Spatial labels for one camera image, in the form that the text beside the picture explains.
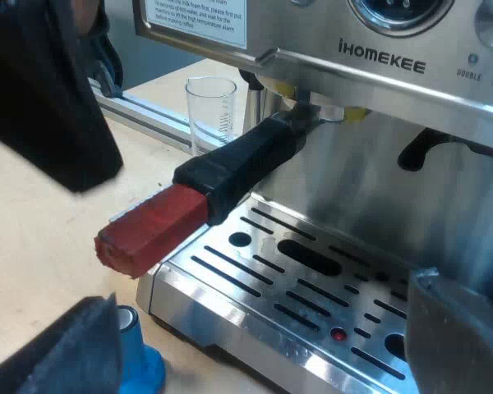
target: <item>metal panel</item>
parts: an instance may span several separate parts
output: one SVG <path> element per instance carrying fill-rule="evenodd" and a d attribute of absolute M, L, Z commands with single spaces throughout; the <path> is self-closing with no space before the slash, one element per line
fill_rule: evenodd
<path fill-rule="evenodd" d="M 141 0 L 134 13 L 147 37 L 493 147 L 493 48 L 474 27 L 481 3 L 454 4 L 426 32 L 399 39 L 362 24 L 349 1 L 249 0 L 246 51 L 151 25 Z M 356 56 L 356 47 L 424 62 L 425 73 Z"/>
<path fill-rule="evenodd" d="M 251 243 L 232 245 L 228 239 L 237 232 Z M 342 272 L 328 277 L 289 258 L 278 248 L 285 240 L 332 259 Z M 291 392 L 318 392 L 310 375 L 341 392 L 417 392 L 408 364 L 385 348 L 389 334 L 405 330 L 407 276 L 387 259 L 250 198 L 163 264 L 150 312 Z M 333 328 L 347 339 L 333 339 Z M 292 371 L 301 378 L 290 378 Z"/>

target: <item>button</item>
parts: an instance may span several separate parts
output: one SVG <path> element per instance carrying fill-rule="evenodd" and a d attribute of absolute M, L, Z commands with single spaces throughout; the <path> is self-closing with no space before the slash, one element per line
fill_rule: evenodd
<path fill-rule="evenodd" d="M 468 57 L 469 64 L 477 64 L 478 63 L 478 55 L 476 53 L 471 53 Z"/>

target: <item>wooden table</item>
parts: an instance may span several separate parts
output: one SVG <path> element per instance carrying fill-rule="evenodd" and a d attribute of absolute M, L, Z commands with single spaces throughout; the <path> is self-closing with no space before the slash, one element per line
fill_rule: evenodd
<path fill-rule="evenodd" d="M 201 69 L 191 66 L 189 73 L 204 75 L 212 66 L 205 62 Z M 185 74 L 177 71 L 131 92 L 150 101 L 169 92 L 173 103 Z M 178 108 L 181 97 L 175 102 Z M 115 292 L 119 304 L 139 311 L 145 342 L 165 358 L 166 394 L 272 392 L 236 366 L 214 360 L 160 328 L 136 306 L 137 281 L 97 260 L 97 231 L 113 215 L 168 184 L 173 169 L 189 157 L 119 123 L 108 124 L 125 167 L 115 181 L 86 195 L 68 193 L 0 144 L 0 362 L 78 300 Z"/>

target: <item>stainless steel espresso machine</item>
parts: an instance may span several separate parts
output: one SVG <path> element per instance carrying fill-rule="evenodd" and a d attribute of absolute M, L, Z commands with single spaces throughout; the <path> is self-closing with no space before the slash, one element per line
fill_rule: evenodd
<path fill-rule="evenodd" d="M 134 12 L 138 34 L 255 73 L 248 121 L 323 117 L 140 280 L 141 308 L 289 392 L 493 392 L 493 0 Z"/>

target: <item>black handle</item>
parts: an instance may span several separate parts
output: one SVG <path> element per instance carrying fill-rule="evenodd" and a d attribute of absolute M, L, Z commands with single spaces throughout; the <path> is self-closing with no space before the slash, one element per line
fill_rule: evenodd
<path fill-rule="evenodd" d="M 448 143 L 465 144 L 472 152 L 493 158 L 493 148 L 427 128 L 402 151 L 398 157 L 398 165 L 405 171 L 420 171 L 429 151 L 437 145 Z"/>
<path fill-rule="evenodd" d="M 295 124 L 267 118 L 230 144 L 181 165 L 173 182 L 206 195 L 208 224 L 220 224 L 257 182 L 300 150 L 305 129 Z"/>
<path fill-rule="evenodd" d="M 239 74 L 241 74 L 241 78 L 243 78 L 245 82 L 248 83 L 249 90 L 260 92 L 265 88 L 257 79 L 256 74 L 254 74 L 253 72 L 239 70 Z"/>

